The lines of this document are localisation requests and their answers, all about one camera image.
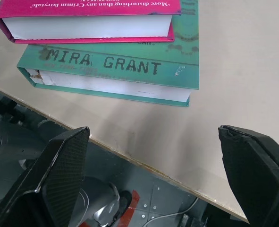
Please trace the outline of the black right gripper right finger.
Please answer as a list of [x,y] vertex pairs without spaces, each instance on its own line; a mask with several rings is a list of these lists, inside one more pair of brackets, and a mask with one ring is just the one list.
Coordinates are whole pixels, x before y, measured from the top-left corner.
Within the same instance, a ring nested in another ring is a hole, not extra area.
[[218,128],[229,186],[252,227],[279,227],[279,144],[230,125]]

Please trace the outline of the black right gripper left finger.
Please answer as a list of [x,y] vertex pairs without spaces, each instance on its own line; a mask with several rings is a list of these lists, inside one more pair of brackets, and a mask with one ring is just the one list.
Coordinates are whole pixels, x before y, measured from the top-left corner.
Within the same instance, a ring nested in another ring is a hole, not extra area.
[[81,187],[89,136],[85,126],[49,141],[0,201],[0,227],[68,227]]

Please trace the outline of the teal Mira Grant hardcover book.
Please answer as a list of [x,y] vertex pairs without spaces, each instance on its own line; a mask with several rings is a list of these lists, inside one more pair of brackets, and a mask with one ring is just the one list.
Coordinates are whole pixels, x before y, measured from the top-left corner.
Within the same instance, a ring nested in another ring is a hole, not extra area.
[[199,81],[199,2],[181,0],[173,42],[30,44],[17,69],[36,88],[188,106]]

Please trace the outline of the pink hardcover book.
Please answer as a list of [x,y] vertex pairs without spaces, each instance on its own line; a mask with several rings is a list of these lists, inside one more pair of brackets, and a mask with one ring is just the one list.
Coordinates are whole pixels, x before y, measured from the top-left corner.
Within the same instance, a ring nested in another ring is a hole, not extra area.
[[0,0],[16,44],[172,42],[180,0]]

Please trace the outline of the red floor tape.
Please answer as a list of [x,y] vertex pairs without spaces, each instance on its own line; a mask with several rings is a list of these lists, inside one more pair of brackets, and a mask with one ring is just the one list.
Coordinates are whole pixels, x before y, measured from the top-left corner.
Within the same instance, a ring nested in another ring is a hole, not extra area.
[[121,196],[127,199],[127,207],[124,207],[123,214],[119,213],[114,216],[114,220],[108,225],[101,226],[97,221],[86,220],[78,227],[129,227],[131,219],[135,213],[135,209],[140,201],[140,195],[136,190],[132,190],[132,193],[128,191],[121,192]]

